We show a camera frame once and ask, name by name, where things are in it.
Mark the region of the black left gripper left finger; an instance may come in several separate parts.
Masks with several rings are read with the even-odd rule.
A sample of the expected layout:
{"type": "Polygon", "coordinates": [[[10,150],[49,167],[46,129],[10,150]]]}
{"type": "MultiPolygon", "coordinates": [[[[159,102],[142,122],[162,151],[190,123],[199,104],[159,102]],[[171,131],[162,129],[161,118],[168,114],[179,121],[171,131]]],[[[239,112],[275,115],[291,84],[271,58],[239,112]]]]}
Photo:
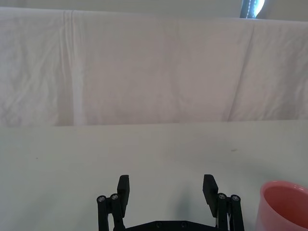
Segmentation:
{"type": "Polygon", "coordinates": [[[110,197],[104,195],[97,197],[99,231],[109,230],[109,214],[113,216],[115,231],[124,231],[126,229],[123,223],[123,218],[125,217],[129,192],[129,176],[122,175],[118,181],[117,193],[112,194],[110,197]]]}

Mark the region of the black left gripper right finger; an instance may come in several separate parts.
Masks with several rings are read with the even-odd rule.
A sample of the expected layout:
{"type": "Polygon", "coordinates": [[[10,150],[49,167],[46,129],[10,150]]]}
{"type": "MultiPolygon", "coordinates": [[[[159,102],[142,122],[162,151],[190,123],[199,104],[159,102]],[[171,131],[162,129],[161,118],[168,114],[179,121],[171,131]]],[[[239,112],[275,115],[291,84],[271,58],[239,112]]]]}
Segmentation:
{"type": "Polygon", "coordinates": [[[241,198],[238,195],[227,196],[218,192],[214,176],[205,174],[203,193],[212,216],[216,219],[217,231],[244,231],[241,198]]]}

